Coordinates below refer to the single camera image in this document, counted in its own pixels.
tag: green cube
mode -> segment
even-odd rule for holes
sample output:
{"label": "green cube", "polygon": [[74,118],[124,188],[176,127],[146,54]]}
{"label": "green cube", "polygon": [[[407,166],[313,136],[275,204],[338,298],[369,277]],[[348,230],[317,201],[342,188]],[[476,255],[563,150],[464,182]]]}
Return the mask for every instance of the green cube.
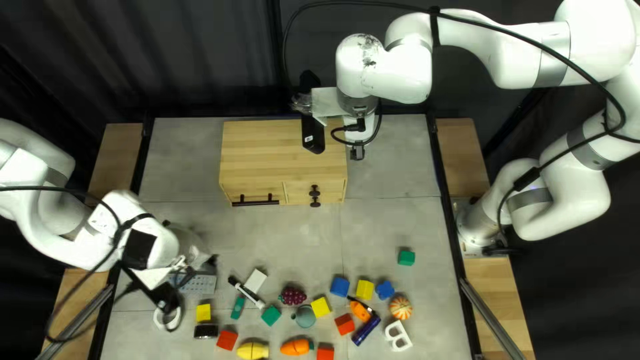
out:
{"label": "green cube", "polygon": [[278,311],[278,309],[275,308],[275,306],[271,305],[269,307],[269,309],[267,309],[263,314],[262,314],[262,319],[264,320],[264,322],[267,323],[267,325],[272,326],[276,321],[278,321],[278,319],[280,318],[280,312]]}
{"label": "green cube", "polygon": [[398,255],[398,264],[404,266],[412,266],[415,262],[415,253],[411,251],[402,250]]}

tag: purple object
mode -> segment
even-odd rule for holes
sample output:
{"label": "purple object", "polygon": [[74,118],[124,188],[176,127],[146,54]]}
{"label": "purple object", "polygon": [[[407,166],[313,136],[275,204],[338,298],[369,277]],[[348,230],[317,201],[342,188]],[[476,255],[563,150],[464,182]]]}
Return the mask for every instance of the purple object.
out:
{"label": "purple object", "polygon": [[396,293],[396,289],[391,286],[390,281],[385,281],[382,284],[376,286],[376,294],[378,294],[380,300],[387,300],[390,297],[394,296]]}
{"label": "purple object", "polygon": [[367,336],[371,333],[371,331],[373,331],[373,329],[375,329],[376,326],[378,326],[379,323],[380,316],[378,316],[378,314],[376,313],[371,313],[371,318],[369,319],[369,321],[361,328],[359,328],[358,332],[356,332],[355,335],[351,337],[351,341],[353,341],[353,343],[357,347],[359,347],[364,339],[367,338]]}
{"label": "purple object", "polygon": [[336,277],[331,283],[331,293],[340,297],[347,297],[349,293],[349,281],[341,277]]}

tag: black bar handle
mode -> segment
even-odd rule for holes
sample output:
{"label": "black bar handle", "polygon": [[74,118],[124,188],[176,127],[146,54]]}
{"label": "black bar handle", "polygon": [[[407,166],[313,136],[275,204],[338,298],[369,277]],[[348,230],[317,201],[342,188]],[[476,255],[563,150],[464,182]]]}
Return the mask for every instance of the black bar handle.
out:
{"label": "black bar handle", "polygon": [[267,200],[262,201],[244,201],[244,194],[240,194],[240,201],[234,201],[231,206],[258,206],[258,205],[280,205],[279,200],[273,200],[273,194],[269,193]]}

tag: wooden drawer cabinet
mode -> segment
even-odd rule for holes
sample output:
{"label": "wooden drawer cabinet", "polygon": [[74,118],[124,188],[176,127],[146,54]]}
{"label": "wooden drawer cabinet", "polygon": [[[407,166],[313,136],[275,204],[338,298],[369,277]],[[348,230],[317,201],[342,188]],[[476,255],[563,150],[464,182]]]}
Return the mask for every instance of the wooden drawer cabinet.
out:
{"label": "wooden drawer cabinet", "polygon": [[343,202],[347,186],[344,146],[331,139],[341,126],[330,120],[325,149],[313,154],[302,147],[300,120],[225,122],[220,161],[220,187],[231,202],[279,201],[280,205],[309,205],[313,185],[317,201]]}

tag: blue cube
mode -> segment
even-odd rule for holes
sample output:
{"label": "blue cube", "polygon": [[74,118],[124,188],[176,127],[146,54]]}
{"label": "blue cube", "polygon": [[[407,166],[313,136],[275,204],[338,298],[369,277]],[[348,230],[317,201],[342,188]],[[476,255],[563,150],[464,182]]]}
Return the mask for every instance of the blue cube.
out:
{"label": "blue cube", "polygon": [[396,293],[396,289],[391,286],[390,281],[385,281],[382,284],[376,286],[376,293],[378,294],[380,300],[387,300],[390,297],[394,296],[394,294]]}
{"label": "blue cube", "polygon": [[349,293],[349,281],[341,277],[336,277],[331,283],[331,293],[340,297],[347,297]]}

